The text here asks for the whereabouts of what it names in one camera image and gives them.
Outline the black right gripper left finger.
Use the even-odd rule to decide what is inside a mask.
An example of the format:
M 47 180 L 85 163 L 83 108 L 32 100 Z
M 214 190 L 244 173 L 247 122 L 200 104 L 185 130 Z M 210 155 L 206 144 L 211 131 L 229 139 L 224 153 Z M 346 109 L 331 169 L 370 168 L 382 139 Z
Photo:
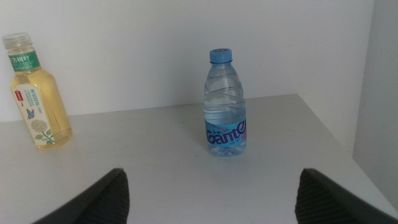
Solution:
M 36 223 L 126 223 L 128 215 L 128 179 L 118 168 Z

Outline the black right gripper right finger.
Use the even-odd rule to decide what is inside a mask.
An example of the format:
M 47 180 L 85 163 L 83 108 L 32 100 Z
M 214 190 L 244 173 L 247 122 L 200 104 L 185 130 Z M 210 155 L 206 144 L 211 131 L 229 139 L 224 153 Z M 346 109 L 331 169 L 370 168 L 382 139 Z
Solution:
M 300 175 L 295 216 L 299 224 L 397 224 L 397 218 L 310 168 Z

